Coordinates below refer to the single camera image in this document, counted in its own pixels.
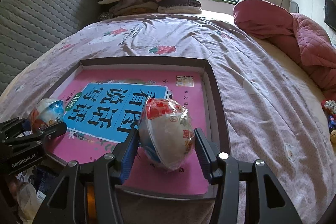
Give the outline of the orange tangerine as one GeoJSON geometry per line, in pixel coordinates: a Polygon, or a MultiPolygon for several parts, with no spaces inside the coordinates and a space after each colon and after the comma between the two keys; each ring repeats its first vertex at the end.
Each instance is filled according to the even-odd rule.
{"type": "Polygon", "coordinates": [[[87,183],[87,210],[88,222],[91,224],[98,223],[95,202],[95,188],[94,184],[91,182],[87,183]]]}

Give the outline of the red snack ball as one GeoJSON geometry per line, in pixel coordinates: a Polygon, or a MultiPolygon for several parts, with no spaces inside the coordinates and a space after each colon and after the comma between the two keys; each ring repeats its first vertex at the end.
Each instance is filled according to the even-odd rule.
{"type": "Polygon", "coordinates": [[[39,130],[63,121],[64,102],[54,98],[42,99],[28,115],[31,131],[39,130]]]}

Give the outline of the beige mesh drawstring pouch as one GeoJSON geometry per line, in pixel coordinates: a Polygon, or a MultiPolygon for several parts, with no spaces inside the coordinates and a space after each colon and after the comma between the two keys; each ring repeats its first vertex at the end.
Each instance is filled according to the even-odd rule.
{"type": "Polygon", "coordinates": [[[19,217],[23,223],[33,223],[33,220],[46,195],[40,190],[36,191],[29,182],[19,181],[17,186],[17,202],[19,217]]]}

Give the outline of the white blue snack ball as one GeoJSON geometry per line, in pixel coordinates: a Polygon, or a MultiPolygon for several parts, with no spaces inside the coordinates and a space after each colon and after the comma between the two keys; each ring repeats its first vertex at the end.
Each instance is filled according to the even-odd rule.
{"type": "Polygon", "coordinates": [[[195,148],[189,111],[170,98],[146,100],[138,131],[141,147],[149,160],[168,172],[181,167],[195,148]]]}

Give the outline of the blue biscuit packet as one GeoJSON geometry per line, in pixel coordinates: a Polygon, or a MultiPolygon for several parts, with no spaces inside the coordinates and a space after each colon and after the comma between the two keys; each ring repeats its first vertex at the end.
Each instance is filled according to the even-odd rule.
{"type": "Polygon", "coordinates": [[[37,198],[43,201],[58,177],[59,173],[45,165],[33,167],[32,175],[29,176],[29,182],[37,191],[37,198]]]}

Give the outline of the strawberry print bed sheet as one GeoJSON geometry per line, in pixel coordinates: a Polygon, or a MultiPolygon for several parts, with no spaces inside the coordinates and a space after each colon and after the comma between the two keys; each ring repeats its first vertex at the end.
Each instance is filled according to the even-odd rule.
{"type": "Polygon", "coordinates": [[[323,94],[285,53],[236,26],[191,15],[123,16],[91,24],[33,63],[1,96],[1,120],[25,116],[83,59],[173,56],[211,64],[236,159],[266,161],[304,223],[316,223],[335,195],[335,155],[323,94]]]}

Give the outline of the grey quilted headboard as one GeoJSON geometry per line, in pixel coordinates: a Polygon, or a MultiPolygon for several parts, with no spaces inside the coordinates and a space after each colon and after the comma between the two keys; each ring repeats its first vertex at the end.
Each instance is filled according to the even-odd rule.
{"type": "Polygon", "coordinates": [[[1,0],[1,91],[99,13],[97,0],[1,0]]]}

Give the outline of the small colourful toy figures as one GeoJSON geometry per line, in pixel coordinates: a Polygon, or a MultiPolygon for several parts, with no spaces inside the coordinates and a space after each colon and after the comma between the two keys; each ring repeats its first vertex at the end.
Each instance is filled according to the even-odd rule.
{"type": "Polygon", "coordinates": [[[334,100],[324,100],[321,102],[323,111],[327,116],[328,129],[330,133],[330,141],[335,144],[335,118],[336,118],[336,103],[334,100]]]}

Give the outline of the shallow grey cardboard box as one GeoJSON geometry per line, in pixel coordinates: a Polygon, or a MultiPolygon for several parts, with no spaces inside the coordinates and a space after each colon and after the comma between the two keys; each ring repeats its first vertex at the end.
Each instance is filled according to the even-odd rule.
{"type": "Polygon", "coordinates": [[[226,116],[210,62],[186,57],[82,60],[46,92],[64,102],[67,132],[47,144],[63,164],[114,153],[139,131],[123,187],[163,198],[213,198],[195,152],[196,132],[230,151],[226,116]]]}

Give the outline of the pink quilted blanket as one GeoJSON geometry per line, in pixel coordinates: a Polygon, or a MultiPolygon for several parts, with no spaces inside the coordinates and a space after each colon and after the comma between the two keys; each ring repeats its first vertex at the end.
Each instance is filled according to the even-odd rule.
{"type": "Polygon", "coordinates": [[[318,23],[263,0],[245,0],[235,5],[234,23],[248,35],[266,39],[283,51],[327,100],[335,100],[335,48],[318,23]]]}

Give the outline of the black wall television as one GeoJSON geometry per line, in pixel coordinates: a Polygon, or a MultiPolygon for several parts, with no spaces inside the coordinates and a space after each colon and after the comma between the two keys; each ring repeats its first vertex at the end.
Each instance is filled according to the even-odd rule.
{"type": "Polygon", "coordinates": [[[336,5],[332,0],[325,0],[325,23],[336,31],[336,5]]]}

